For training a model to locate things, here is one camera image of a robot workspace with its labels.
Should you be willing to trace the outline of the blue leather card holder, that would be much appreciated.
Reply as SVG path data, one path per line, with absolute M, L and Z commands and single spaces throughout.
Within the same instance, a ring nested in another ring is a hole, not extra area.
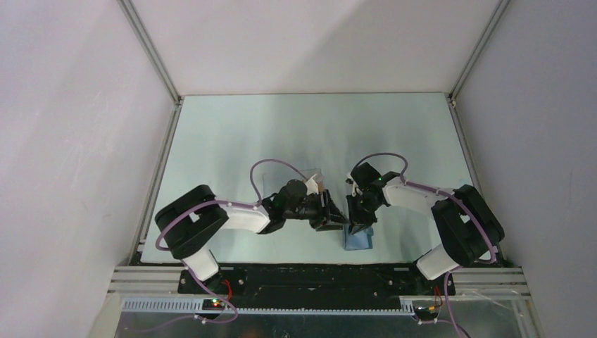
M 373 248 L 372 237 L 374 230 L 369 227 L 363 231 L 351 234 L 349 226 L 343 226 L 343 249 L 345 251 L 360 251 Z

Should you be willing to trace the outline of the clear acrylic card box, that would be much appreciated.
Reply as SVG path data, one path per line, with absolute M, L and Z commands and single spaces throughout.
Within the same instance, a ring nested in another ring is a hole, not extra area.
M 301 174 L 294 172 L 289 168 L 266 170 L 262 174 L 261 192 L 264 197 L 268 197 L 278 191 L 290 180 L 306 181 L 316 173 L 322 174 L 320 168 L 300 169 Z

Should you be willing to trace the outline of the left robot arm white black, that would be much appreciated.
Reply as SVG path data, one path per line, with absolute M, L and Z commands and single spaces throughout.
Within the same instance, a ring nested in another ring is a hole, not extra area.
M 154 221 L 160 233 L 155 246 L 181 261 L 196 277 L 196 285 L 210 294 L 222 286 L 220 266 L 207 247 L 212 237 L 221 230 L 270 234 L 287 220 L 306 221 L 316 231 L 342 230 L 350 223 L 329 191 L 313 180 L 290 180 L 256 204 L 217 199 L 202 184 L 157 212 Z

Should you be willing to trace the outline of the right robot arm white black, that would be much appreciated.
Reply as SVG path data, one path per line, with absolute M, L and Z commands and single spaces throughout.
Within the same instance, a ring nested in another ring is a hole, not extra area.
M 496 246 L 504 238 L 501 224 L 479 191 L 469 184 L 457 189 L 430 187 L 407 180 L 403 174 L 379 173 L 369 163 L 360 163 L 348 174 L 352 186 L 347 195 L 350 234 L 377 222 L 382 207 L 402 207 L 430 217 L 436 225 L 440 244 L 419 257 L 409 283 L 418 294 L 430 293 L 438 277 L 459 267 L 476 263 L 489 254 L 496 261 Z

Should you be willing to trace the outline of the right controller board with leds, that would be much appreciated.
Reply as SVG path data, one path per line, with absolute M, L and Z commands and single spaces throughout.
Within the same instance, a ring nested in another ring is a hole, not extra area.
M 434 324 L 437 323 L 440 312 L 440 306 L 417 307 L 413 317 L 419 325 Z

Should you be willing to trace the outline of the controller board with leds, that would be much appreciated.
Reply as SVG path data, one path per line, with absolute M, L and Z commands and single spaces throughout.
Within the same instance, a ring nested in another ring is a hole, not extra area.
M 201 309 L 203 311 L 224 311 L 227 309 L 227 304 L 220 299 L 204 299 Z
M 413 317 L 419 325 L 434 324 L 437 323 L 440 312 L 440 306 L 417 307 Z

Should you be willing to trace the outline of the left controller board with leds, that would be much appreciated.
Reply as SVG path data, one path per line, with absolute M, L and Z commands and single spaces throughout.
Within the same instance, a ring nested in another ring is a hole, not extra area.
M 201 309 L 203 311 L 224 311 L 227 309 L 227 304 L 220 299 L 204 299 Z

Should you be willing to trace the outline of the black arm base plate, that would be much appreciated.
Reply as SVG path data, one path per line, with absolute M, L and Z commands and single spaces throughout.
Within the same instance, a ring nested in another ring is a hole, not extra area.
M 222 263 L 216 274 L 200 283 L 212 292 L 232 296 L 265 287 L 381 287 L 408 296 L 444 293 L 443 275 L 428 280 L 413 263 Z

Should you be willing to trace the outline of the right aluminium frame post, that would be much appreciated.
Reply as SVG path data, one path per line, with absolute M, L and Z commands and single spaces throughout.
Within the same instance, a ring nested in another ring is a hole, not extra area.
M 508 10 L 508 7 L 510 6 L 511 2 L 511 0 L 498 1 L 495 9 L 492 11 L 490 15 L 489 20 L 484 26 L 482 33 L 480 34 L 470 55 L 468 56 L 465 65 L 459 72 L 458 77 L 454 85 L 452 86 L 451 91 L 448 94 L 450 102 L 454 102 L 457 100 L 458 95 L 461 93 L 463 87 L 465 86 L 468 77 L 472 74 L 472 71 L 474 70 L 477 64 L 477 61 L 480 59 L 482 53 L 489 44 L 492 36 L 494 35 L 494 32 L 496 31 L 499 23 L 501 22 L 502 17 Z

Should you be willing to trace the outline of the aluminium frame post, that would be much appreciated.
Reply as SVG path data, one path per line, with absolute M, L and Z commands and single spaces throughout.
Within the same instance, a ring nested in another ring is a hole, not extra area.
M 182 99 L 182 95 L 177 90 L 175 83 L 168 72 L 168 69 L 161 58 L 161 55 L 154 44 L 149 31 L 147 30 L 142 17 L 140 16 L 137 7 L 131 0 L 117 0 L 124 16 L 126 17 L 133 33 L 137 37 L 142 49 L 144 50 L 150 64 L 155 70 L 158 79 L 168 93 L 174 105 L 178 105 Z
M 474 70 L 477 64 L 477 61 L 480 59 L 482 53 L 489 44 L 492 36 L 494 35 L 494 32 L 496 31 L 499 23 L 501 22 L 502 17 L 508 10 L 508 7 L 510 6 L 511 2 L 511 0 L 498 1 L 495 9 L 492 11 L 490 15 L 489 20 L 484 26 L 482 33 L 480 34 L 470 55 L 468 56 L 465 65 L 459 72 L 458 77 L 454 85 L 452 86 L 451 91 L 448 94 L 450 102 L 454 102 L 457 100 L 458 95 L 461 93 L 463 87 L 465 86 L 468 77 L 472 74 L 472 71 Z

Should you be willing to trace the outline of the left aluminium frame post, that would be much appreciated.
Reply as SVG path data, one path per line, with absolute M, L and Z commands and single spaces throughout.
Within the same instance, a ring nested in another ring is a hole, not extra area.
M 124 16 L 126 17 L 133 33 L 137 37 L 142 49 L 144 50 L 150 64 L 155 70 L 158 79 L 168 93 L 174 105 L 178 105 L 182 99 L 182 95 L 177 90 L 175 83 L 168 72 L 168 69 L 161 58 L 161 55 L 154 44 L 149 31 L 147 30 L 142 17 L 140 16 L 137 7 L 131 0 L 117 0 Z

